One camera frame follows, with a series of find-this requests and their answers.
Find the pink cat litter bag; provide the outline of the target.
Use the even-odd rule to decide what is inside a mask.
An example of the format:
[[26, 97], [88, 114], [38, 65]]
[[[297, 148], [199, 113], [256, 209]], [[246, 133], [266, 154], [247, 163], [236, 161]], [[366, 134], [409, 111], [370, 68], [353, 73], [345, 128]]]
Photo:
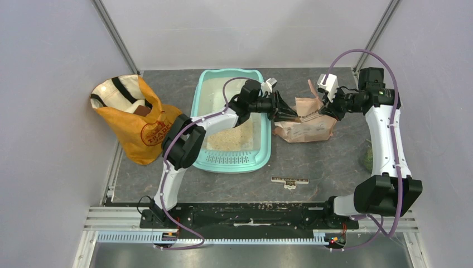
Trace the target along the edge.
[[272, 133], [288, 143], [326, 141], [333, 136], [336, 119], [320, 114], [323, 103], [311, 80], [308, 80], [312, 98], [295, 98], [295, 121], [276, 122]]

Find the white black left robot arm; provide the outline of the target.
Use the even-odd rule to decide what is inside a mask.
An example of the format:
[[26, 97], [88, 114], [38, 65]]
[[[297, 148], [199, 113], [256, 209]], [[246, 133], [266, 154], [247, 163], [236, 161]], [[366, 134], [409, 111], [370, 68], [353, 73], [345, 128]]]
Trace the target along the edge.
[[197, 160], [206, 137], [242, 125], [252, 113], [263, 113], [274, 122], [298, 118], [279, 91], [273, 90], [276, 84], [274, 78], [264, 83], [246, 79], [238, 94], [224, 99], [222, 109], [200, 117], [181, 114], [176, 118], [162, 142], [163, 172], [149, 208], [160, 227], [173, 225], [175, 213], [171, 209], [177, 204], [182, 179], [187, 168]]

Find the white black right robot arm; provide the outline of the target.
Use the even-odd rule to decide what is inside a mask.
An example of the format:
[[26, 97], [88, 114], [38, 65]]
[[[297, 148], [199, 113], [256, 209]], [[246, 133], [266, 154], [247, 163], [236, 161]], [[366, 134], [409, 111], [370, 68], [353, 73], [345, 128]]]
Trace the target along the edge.
[[384, 83], [382, 68], [360, 71], [358, 88], [345, 93], [337, 77], [320, 75], [317, 90], [323, 93], [320, 112], [338, 121], [346, 113], [362, 113], [369, 126], [373, 166], [371, 177], [360, 183], [353, 194], [331, 197], [331, 208], [322, 212], [323, 224], [337, 228], [348, 216], [377, 214], [402, 217], [423, 190], [422, 182], [412, 178], [404, 157], [400, 136], [400, 101], [395, 90]]

